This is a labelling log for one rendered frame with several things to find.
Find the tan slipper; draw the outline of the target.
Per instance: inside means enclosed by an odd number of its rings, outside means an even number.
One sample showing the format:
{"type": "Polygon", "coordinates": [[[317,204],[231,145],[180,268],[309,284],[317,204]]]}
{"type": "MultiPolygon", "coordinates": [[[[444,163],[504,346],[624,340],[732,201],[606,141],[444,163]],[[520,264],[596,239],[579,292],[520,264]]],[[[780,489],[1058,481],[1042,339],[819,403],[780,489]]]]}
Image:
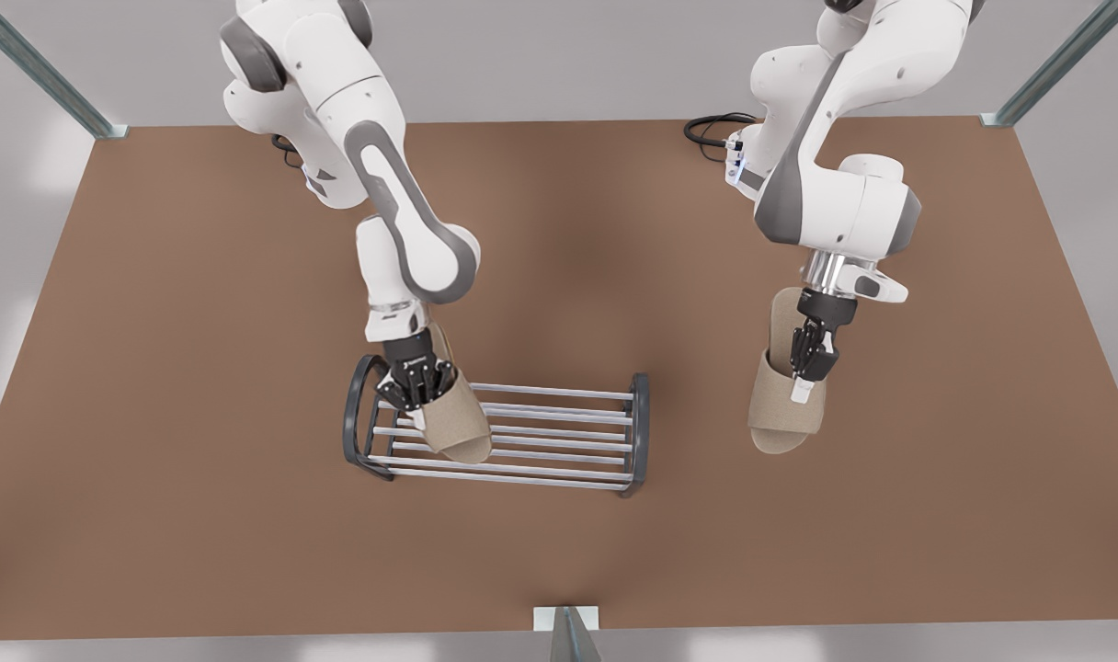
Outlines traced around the tan slipper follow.
{"type": "Polygon", "coordinates": [[[792,401],[792,335],[805,315],[797,311],[800,289],[783,289],[770,302],[769,339],[760,357],[747,415],[754,445],[769,455],[799,447],[821,428],[827,412],[827,381],[813,385],[808,401],[792,401]]]}
{"type": "Polygon", "coordinates": [[[434,452],[451,461],[484,462],[492,452],[492,431],[482,403],[475,397],[465,373],[455,365],[444,330],[434,320],[426,328],[434,353],[438,360],[451,365],[453,382],[449,390],[423,406],[424,439],[434,452]]]}

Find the dark grey shoe rack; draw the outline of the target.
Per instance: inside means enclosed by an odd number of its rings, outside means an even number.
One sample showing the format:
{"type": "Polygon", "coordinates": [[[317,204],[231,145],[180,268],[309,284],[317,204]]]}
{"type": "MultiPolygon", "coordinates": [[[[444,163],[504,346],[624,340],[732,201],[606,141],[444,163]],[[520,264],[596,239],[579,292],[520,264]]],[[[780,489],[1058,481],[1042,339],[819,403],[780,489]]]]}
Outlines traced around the dark grey shoe rack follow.
{"type": "Polygon", "coordinates": [[[647,477],[647,373],[634,373],[625,393],[476,382],[491,451],[482,462],[459,462],[433,451],[415,416],[375,390],[381,369],[378,356],[359,360],[342,416],[345,461],[371,476],[580,488],[620,498],[638,493],[647,477]]]}

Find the silver frame post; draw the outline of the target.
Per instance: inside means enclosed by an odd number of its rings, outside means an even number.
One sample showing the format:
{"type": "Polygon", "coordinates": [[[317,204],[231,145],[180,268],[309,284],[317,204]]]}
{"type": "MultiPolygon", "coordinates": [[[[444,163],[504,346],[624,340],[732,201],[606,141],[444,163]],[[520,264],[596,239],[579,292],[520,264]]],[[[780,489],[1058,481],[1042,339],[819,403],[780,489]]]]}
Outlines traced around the silver frame post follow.
{"type": "Polygon", "coordinates": [[[1091,13],[1084,17],[1072,34],[1068,35],[1055,51],[1038,67],[1024,84],[1012,94],[995,112],[979,114],[984,127],[1014,127],[1024,119],[1046,93],[1065,78],[1068,72],[1093,50],[1097,42],[1118,25],[1118,0],[1101,0],[1091,13]]]}
{"type": "Polygon", "coordinates": [[[35,49],[22,34],[0,13],[0,51],[28,75],[59,108],[97,140],[120,140],[129,134],[129,126],[113,124],[100,110],[94,108],[70,81],[35,49]]]}
{"type": "Polygon", "coordinates": [[[599,607],[534,607],[532,620],[534,632],[551,634],[548,662],[601,662],[593,640],[599,630],[599,607]]]}

